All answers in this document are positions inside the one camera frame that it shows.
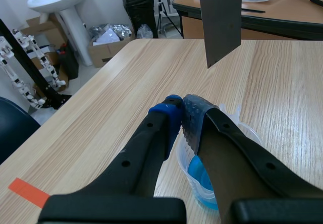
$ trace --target black pole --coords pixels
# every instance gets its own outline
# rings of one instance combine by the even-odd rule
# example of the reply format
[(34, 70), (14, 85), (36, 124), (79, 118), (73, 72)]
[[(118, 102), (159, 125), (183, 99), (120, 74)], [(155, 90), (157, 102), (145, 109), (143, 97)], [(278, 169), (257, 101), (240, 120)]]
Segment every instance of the black pole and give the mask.
[(44, 79), (37, 67), (34, 65), (32, 60), (29, 58), (27, 53), (23, 50), (20, 44), (17, 42), (15, 37), (11, 34), (10, 30), (0, 19), (0, 35), (2, 35), (7, 42), (12, 46), (12, 51), (15, 54), (15, 58), (26, 70), (35, 84), (39, 87), (41, 92), (47, 97), (46, 103), (43, 107), (53, 107), (58, 109), (61, 107), (71, 96), (58, 94)]
[(157, 30), (158, 30), (158, 27), (159, 27), (159, 33), (161, 33), (161, 30), (162, 30), (162, 12), (163, 12), (163, 8), (164, 8), (164, 14), (167, 17), (167, 19), (175, 27), (175, 29), (178, 31), (178, 33), (183, 37), (183, 34), (180, 32), (180, 30), (177, 28), (177, 26), (174, 24), (174, 22), (168, 16), (168, 14), (166, 12), (165, 5), (164, 5), (164, 2), (162, 2), (162, 0), (158, 0), (158, 24), (157, 24)]

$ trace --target blue liquid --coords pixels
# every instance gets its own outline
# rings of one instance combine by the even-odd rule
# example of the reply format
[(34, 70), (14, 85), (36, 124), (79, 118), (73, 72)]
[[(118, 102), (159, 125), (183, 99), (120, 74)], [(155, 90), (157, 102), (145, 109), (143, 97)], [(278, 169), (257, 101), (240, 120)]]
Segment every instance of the blue liquid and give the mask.
[[(213, 187), (210, 181), (210, 178), (201, 162), (201, 160), (199, 159), (198, 156), (194, 156), (190, 162), (190, 165), (188, 166), (188, 174), (190, 176), (192, 176), (194, 179), (196, 179), (201, 186), (203, 186), (204, 188), (208, 189), (208, 190), (212, 190), (213, 191)], [(197, 199), (202, 202), (204, 205), (206, 205), (207, 207), (214, 209), (214, 210), (218, 210), (218, 205), (217, 202), (215, 203), (209, 203), (205, 200), (203, 200), (202, 197), (197, 197)]]

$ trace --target tripod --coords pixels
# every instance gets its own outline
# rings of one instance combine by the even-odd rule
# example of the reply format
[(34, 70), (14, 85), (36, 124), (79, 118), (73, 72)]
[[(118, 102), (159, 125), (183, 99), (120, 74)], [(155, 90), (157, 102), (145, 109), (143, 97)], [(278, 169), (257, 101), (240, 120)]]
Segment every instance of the tripod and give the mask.
[(158, 23), (157, 23), (157, 31), (159, 28), (159, 33), (162, 32), (162, 14), (165, 14), (167, 19), (171, 22), (171, 24), (175, 27), (175, 29), (178, 31), (178, 33), (183, 37), (183, 34), (180, 32), (180, 30), (177, 28), (177, 26), (173, 23), (173, 21), (170, 19), (170, 17), (167, 14), (164, 2), (162, 0), (158, 0)]

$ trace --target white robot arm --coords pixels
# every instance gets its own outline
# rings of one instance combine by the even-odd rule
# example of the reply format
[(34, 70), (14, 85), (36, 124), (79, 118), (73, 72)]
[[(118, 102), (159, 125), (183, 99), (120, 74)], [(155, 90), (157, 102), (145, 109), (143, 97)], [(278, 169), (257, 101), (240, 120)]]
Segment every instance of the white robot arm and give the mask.
[(58, 75), (55, 68), (50, 64), (45, 54), (40, 50), (33, 36), (25, 36), (18, 30), (13, 30), (12, 34), (23, 48), (27, 48), (28, 46), (30, 46), (31, 49), (36, 53), (41, 65), (51, 73), (53, 77), (52, 82), (55, 85), (55, 87), (59, 88), (62, 85), (66, 85), (66, 82), (64, 80), (58, 79)]
[(30, 93), (30, 90), (24, 83), (24, 81), (20, 80), (15, 71), (10, 67), (7, 59), (10, 59), (14, 56), (14, 53), (11, 51), (11, 49), (12, 47), (10, 46), (10, 44), (3, 37), (0, 37), (0, 67), (9, 76), (13, 85), (18, 89), (21, 95), (30, 102), (30, 105), (36, 109), (39, 109), (43, 106), (43, 104), (45, 104), (45, 100), (35, 99), (34, 96)]

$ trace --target pedestal sink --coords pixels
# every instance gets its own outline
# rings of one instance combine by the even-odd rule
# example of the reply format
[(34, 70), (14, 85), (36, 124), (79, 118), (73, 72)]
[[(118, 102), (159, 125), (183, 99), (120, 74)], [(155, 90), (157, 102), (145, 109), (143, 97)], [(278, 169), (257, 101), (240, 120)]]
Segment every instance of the pedestal sink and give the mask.
[(75, 5), (81, 1), (82, 0), (28, 0), (27, 5), (32, 10), (41, 13), (41, 22), (48, 19), (49, 13), (59, 12), (75, 42), (83, 64), (90, 66), (92, 65), (92, 60), (87, 51), (90, 36), (75, 9)]

